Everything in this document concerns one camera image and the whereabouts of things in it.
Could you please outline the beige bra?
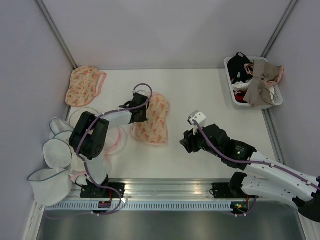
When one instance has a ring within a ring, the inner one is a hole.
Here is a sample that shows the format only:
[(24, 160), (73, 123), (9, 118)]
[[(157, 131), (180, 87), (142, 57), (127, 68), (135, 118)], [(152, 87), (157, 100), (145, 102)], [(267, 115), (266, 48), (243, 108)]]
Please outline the beige bra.
[(275, 67), (283, 66), (273, 65), (264, 59), (255, 59), (253, 61), (253, 77), (244, 97), (244, 100), (252, 108), (274, 105), (274, 94), (272, 93), (272, 88), (279, 82), (274, 85), (267, 85), (266, 82), (262, 80), (262, 75), (265, 74), (266, 67), (270, 65)]

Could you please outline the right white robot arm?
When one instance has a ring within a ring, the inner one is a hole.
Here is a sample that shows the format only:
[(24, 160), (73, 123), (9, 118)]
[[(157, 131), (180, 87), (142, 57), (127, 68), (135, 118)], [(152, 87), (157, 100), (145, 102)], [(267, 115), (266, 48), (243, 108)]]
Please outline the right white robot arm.
[(255, 147), (231, 139), (215, 124), (184, 132), (180, 144), (189, 154), (203, 150), (237, 170), (228, 185), (231, 196), (274, 199), (293, 207), (311, 221), (320, 221), (319, 177), (270, 159)]

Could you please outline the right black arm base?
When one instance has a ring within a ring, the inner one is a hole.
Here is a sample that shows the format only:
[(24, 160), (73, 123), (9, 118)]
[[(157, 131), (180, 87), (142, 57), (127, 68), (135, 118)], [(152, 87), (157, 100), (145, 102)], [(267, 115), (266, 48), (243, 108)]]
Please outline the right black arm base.
[(232, 194), (228, 182), (214, 182), (209, 190), (209, 193), (214, 199), (235, 199), (236, 196)]

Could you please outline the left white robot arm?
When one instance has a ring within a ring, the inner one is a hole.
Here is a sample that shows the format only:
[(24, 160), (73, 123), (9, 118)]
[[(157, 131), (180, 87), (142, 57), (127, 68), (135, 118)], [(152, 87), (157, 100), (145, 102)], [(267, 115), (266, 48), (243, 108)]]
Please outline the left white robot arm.
[(69, 145), (83, 162), (86, 176), (93, 183), (91, 191), (98, 198), (104, 198), (109, 193), (109, 185), (104, 182), (108, 174), (91, 170), (89, 163), (101, 155), (109, 130), (147, 120), (151, 98), (136, 92), (131, 101), (118, 109), (98, 115), (86, 111), (80, 116), (69, 139)]

